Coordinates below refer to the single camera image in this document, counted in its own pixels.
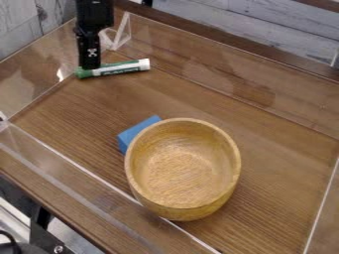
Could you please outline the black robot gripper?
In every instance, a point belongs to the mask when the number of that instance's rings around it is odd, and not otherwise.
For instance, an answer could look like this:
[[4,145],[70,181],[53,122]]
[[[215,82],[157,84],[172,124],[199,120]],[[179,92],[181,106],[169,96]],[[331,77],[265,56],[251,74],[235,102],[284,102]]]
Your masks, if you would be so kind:
[[96,33],[113,25],[113,0],[76,0],[76,17],[78,66],[96,69],[100,67],[100,40]]

